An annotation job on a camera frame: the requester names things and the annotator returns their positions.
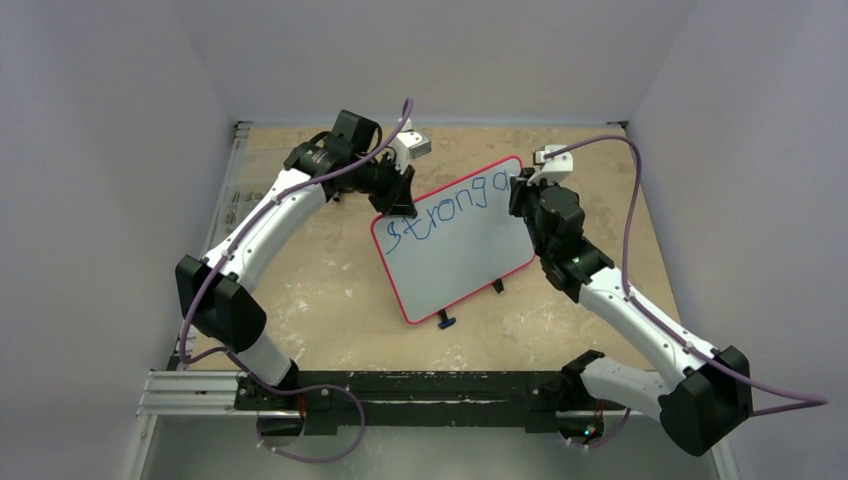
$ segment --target wooden board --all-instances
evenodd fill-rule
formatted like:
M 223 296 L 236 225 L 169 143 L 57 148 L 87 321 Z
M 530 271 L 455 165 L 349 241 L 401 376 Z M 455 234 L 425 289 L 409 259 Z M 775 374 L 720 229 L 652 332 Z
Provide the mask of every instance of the wooden board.
M 293 147 L 326 127 L 253 128 L 233 180 L 273 179 Z M 413 161 L 413 197 L 492 159 L 530 158 L 540 145 L 623 133 L 619 128 L 419 127 L 433 142 L 433 152 Z M 633 174 L 627 146 L 601 142 L 574 152 L 574 173 L 565 181 L 580 194 L 586 236 L 617 264 Z M 399 321 L 400 307 L 369 232 L 374 215 L 364 195 L 327 205 L 289 239 L 259 281 L 254 297 L 268 314 L 268 333 L 302 368 L 550 370 L 590 348 L 629 365 L 649 366 L 606 322 L 554 290 L 538 260 L 505 279 L 508 295 L 485 289 L 453 307 L 451 315 L 460 321 L 451 328 Z M 640 291 L 676 318 L 641 198 L 631 232 L 630 273 Z M 198 338 L 198 349 L 212 345 Z M 235 369 L 220 355 L 192 368 Z

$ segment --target white wall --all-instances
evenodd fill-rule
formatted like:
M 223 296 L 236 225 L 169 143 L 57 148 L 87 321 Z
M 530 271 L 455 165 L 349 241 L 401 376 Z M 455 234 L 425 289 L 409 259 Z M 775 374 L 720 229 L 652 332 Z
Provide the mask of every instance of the white wall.
M 116 478 L 231 132 L 166 0 L 4 2 L 0 478 Z
M 694 0 L 174 0 L 239 119 L 630 117 Z
M 684 323 L 833 403 L 743 425 L 745 479 L 848 478 L 846 23 L 842 0 L 698 1 L 630 126 Z

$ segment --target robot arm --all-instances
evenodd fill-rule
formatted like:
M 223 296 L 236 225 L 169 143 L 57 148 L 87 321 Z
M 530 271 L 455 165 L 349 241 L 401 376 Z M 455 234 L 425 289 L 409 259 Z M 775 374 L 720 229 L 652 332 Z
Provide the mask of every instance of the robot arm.
M 537 153 L 561 146 L 548 146 Z M 627 295 L 621 271 L 583 236 L 585 213 L 578 195 L 559 185 L 571 171 L 570 154 L 552 158 L 511 179 L 510 214 L 521 217 L 548 281 L 612 325 L 632 343 L 656 372 L 621 365 L 590 351 L 566 366 L 571 391 L 611 400 L 657 419 L 683 450 L 701 455 L 746 420 L 752 411 L 751 387 L 690 354 L 693 347 L 711 352 L 719 363 L 748 376 L 748 361 L 733 347 L 717 350 L 672 321 L 634 287 Z M 651 321 L 633 300 L 666 329 L 687 340 L 675 341 Z
M 382 129 L 377 123 L 343 110 L 332 131 L 322 132 L 292 150 L 268 193 L 228 238 L 202 259 L 186 255 L 177 265 L 177 288 L 186 317 L 201 285 L 221 257 L 226 257 L 199 302 L 193 324 L 270 385 L 293 385 L 297 366 L 269 338 L 265 312 L 251 293 L 289 237 L 309 216 L 342 193 L 365 193 L 374 209 L 386 215 L 417 215 L 411 194 L 415 169 L 409 161 L 429 153 L 430 140 L 413 130 L 408 119 L 379 161 L 374 159 L 349 173 L 279 197 L 291 187 L 358 161 L 368 153 L 375 134 L 379 145 Z M 248 229 L 247 234 L 231 249 L 231 242 L 244 229 Z

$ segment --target metal frame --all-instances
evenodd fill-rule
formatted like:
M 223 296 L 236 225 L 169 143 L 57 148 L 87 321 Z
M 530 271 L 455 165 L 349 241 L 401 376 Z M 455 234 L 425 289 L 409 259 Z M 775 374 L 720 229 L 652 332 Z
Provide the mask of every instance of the metal frame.
M 349 375 L 352 372 L 331 372 Z M 401 372 L 375 372 L 391 376 Z M 136 411 L 136 425 L 131 440 L 130 452 L 122 470 L 122 479 L 140 480 L 151 453 L 151 443 L 155 439 L 159 417 L 189 418 L 199 416 L 213 417 L 271 417 L 298 419 L 295 410 L 256 411 L 236 410 L 234 404 L 238 395 L 238 381 L 244 375 L 236 371 L 152 371 L 148 374 L 144 392 Z M 606 415 L 621 415 L 621 411 L 608 411 Z M 595 415 L 589 410 L 556 412 L 558 419 L 582 418 Z M 716 444 L 710 454 L 715 462 L 720 480 L 738 480 L 736 462 L 727 439 Z

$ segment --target purple cable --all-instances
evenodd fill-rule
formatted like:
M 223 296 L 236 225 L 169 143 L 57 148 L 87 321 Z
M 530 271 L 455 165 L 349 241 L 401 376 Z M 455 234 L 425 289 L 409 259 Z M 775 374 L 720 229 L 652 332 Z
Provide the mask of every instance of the purple cable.
M 776 395 L 778 397 L 789 398 L 792 400 L 799 400 L 798 403 L 790 403 L 788 405 L 781 405 L 777 407 L 765 408 L 762 410 L 757 410 L 751 414 L 753 417 L 763 416 L 763 415 L 771 415 L 774 413 L 788 412 L 790 410 L 798 410 L 801 408 L 810 408 L 810 407 L 818 407 L 821 405 L 826 405 L 828 403 L 827 398 L 822 395 L 810 394 L 810 393 L 799 393 L 793 392 L 791 390 L 785 390 L 782 388 L 772 387 L 762 382 L 758 382 L 756 380 L 751 379 L 750 377 L 746 377 L 739 372 L 731 370 L 730 368 L 722 365 L 718 361 L 714 360 L 711 356 L 699 351 L 697 348 L 692 346 L 690 342 L 687 342 L 685 338 L 678 335 L 677 332 L 672 330 L 670 327 L 665 325 L 659 318 L 657 318 L 647 307 L 645 307 L 642 302 L 639 301 L 638 298 L 634 294 L 631 293 L 630 290 L 630 281 L 628 275 L 628 260 L 629 260 L 629 250 L 630 250 L 630 226 L 633 224 L 633 214 L 636 211 L 636 199 L 639 196 L 639 186 L 642 183 L 642 156 L 639 153 L 639 148 L 636 144 L 630 140 L 629 138 L 622 135 L 600 135 L 597 137 L 588 138 L 586 140 L 574 143 L 572 145 L 568 145 L 567 147 L 561 148 L 554 152 L 548 153 L 545 155 L 545 158 L 552 158 L 557 155 L 562 155 L 565 152 L 569 152 L 571 150 L 578 149 L 580 147 L 589 145 L 591 143 L 600 142 L 602 140 L 620 140 L 627 145 L 630 146 L 630 149 L 633 151 L 633 158 L 636 163 L 636 180 L 633 183 L 633 194 L 630 197 L 630 208 L 627 211 L 627 221 L 624 223 L 624 246 L 622 248 L 621 253 L 621 283 L 624 289 L 625 295 L 630 298 L 630 301 L 633 305 L 639 309 L 648 320 L 651 321 L 654 325 L 656 325 L 660 330 L 665 332 L 666 335 L 673 338 L 677 343 L 686 347 L 693 355 L 703 360 L 711 367 L 716 370 L 724 373 L 725 375 L 733 378 L 734 380 L 738 380 L 746 385 L 749 385 L 753 388 L 761 390 L 763 392 L 771 393 L 772 395 Z
M 362 404 L 359 402 L 359 400 L 352 393 L 348 392 L 347 390 L 345 390 L 345 389 L 343 389 L 343 388 L 341 388 L 337 385 L 312 385 L 312 386 L 309 386 L 309 387 L 299 388 L 297 390 L 278 390 L 278 389 L 272 387 L 271 385 L 265 383 L 262 379 L 260 379 L 256 375 L 254 375 L 250 371 L 250 369 L 247 368 L 247 365 L 242 363 L 238 359 L 238 357 L 236 357 L 235 354 L 230 352 L 226 347 L 215 347 L 215 348 L 209 349 L 209 350 L 207 350 L 207 351 L 205 351 L 205 352 L 203 352 L 203 353 L 201 353 L 201 354 L 199 354 L 195 357 L 189 357 L 188 354 L 186 353 L 186 341 L 188 340 L 188 331 L 191 328 L 191 322 L 194 320 L 194 316 L 197 313 L 198 307 L 200 306 L 200 300 L 206 294 L 206 291 L 209 289 L 209 286 L 212 284 L 212 281 L 215 279 L 215 276 L 221 271 L 222 268 L 224 268 L 224 265 L 226 265 L 227 261 L 229 261 L 229 258 L 233 255 L 233 252 L 235 252 L 235 250 L 238 248 L 239 243 L 241 243 L 241 241 L 244 240 L 244 237 L 247 236 L 247 234 L 250 232 L 250 230 L 253 229 L 253 227 L 256 225 L 256 223 L 259 222 L 259 220 L 261 220 L 262 217 L 264 217 L 265 214 L 268 213 L 268 211 L 270 211 L 274 206 L 277 205 L 277 202 L 282 201 L 282 199 L 286 198 L 287 196 L 291 195 L 292 193 L 294 193 L 294 192 L 296 192 L 296 191 L 298 191 L 302 188 L 308 187 L 310 185 L 317 185 L 317 184 L 320 184 L 322 182 L 326 182 L 327 180 L 332 180 L 332 179 L 337 178 L 337 177 L 344 175 L 346 173 L 350 173 L 353 170 L 356 170 L 357 168 L 359 168 L 359 167 L 365 165 L 366 163 L 370 162 L 380 152 L 385 150 L 386 147 L 388 147 L 390 143 L 392 143 L 392 140 L 394 140 L 395 137 L 397 137 L 397 135 L 400 133 L 401 129 L 403 129 L 403 127 L 406 125 L 406 122 L 407 122 L 407 120 L 409 120 L 409 117 L 410 117 L 411 114 L 412 114 L 412 99 L 407 98 L 406 101 L 403 102 L 403 113 L 401 114 L 401 119 L 398 122 L 397 126 L 383 140 L 382 143 L 380 143 L 379 145 L 374 147 L 374 149 L 371 150 L 367 155 L 365 155 L 364 157 L 360 158 L 359 160 L 357 160 L 357 161 L 355 161 L 355 162 L 351 163 L 350 165 L 347 165 L 343 168 L 340 168 L 338 170 L 330 172 L 326 175 L 321 175 L 321 176 L 318 176 L 318 177 L 315 177 L 315 178 L 311 178 L 311 179 L 309 179 L 305 182 L 301 182 L 301 183 L 299 183 L 299 184 L 297 184 L 293 187 L 287 188 L 287 189 L 283 190 L 282 192 L 280 192 L 279 194 L 277 194 L 273 198 L 273 200 L 262 205 L 262 207 L 259 208 L 259 210 L 256 212 L 255 215 L 253 215 L 252 217 L 247 219 L 247 221 L 244 223 L 244 225 L 239 230 L 238 234 L 236 234 L 236 236 L 230 242 L 230 246 L 227 247 L 227 249 L 225 250 L 225 252 L 224 252 L 225 255 L 221 255 L 221 258 L 218 259 L 218 261 L 212 267 L 212 270 L 209 272 L 209 275 L 207 275 L 206 278 L 203 280 L 203 283 L 200 284 L 200 288 L 197 290 L 197 293 L 195 293 L 194 299 L 192 299 L 191 305 L 189 305 L 188 311 L 186 312 L 185 321 L 183 322 L 183 326 L 180 329 L 179 348 L 177 349 L 177 353 L 179 354 L 179 357 L 180 357 L 180 362 L 182 362 L 183 364 L 191 365 L 191 364 L 193 364 L 193 363 L 195 363 L 195 362 L 197 362 L 197 361 L 199 361 L 199 360 L 201 360 L 201 359 L 203 359 L 203 358 L 205 358 L 209 355 L 212 355 L 213 353 L 226 352 L 227 357 L 230 360 L 232 360 L 233 363 L 235 363 L 243 371 L 250 374 L 250 376 L 254 380 L 256 380 L 260 385 L 262 385 L 264 388 L 268 389 L 272 393 L 276 393 L 277 395 L 297 395 L 297 394 L 309 392 L 309 391 L 312 391 L 312 390 L 320 390 L 320 389 L 326 388 L 326 389 L 330 389 L 330 390 L 338 390 L 340 392 L 343 392 L 345 395 L 349 396 L 353 400 L 354 404 L 356 404 L 356 408 L 359 410 L 360 430 L 359 430 L 359 434 L 357 435 L 356 439 L 354 440 L 354 442 L 351 444 L 350 447 L 348 447 L 347 449 L 345 449 L 341 453 L 330 456 L 330 457 L 310 458 L 310 457 L 303 457 L 303 456 L 300 456 L 300 455 L 296 455 L 296 454 L 293 454 L 293 453 L 284 452 L 282 450 L 277 450 L 276 448 L 269 447 L 268 444 L 265 443 L 264 441 L 261 442 L 263 444 L 263 446 L 265 446 L 265 448 L 268 448 L 270 451 L 277 453 L 279 455 L 282 455 L 284 457 L 288 457 L 288 458 L 291 458 L 291 459 L 294 459 L 294 460 L 298 460 L 298 461 L 301 461 L 301 462 L 307 462 L 307 463 L 327 463 L 327 462 L 336 461 L 336 460 L 344 457 L 345 455 L 349 454 L 350 452 L 352 452 L 359 445 L 359 442 L 362 441 L 362 436 L 365 434 L 365 410 L 362 408 Z

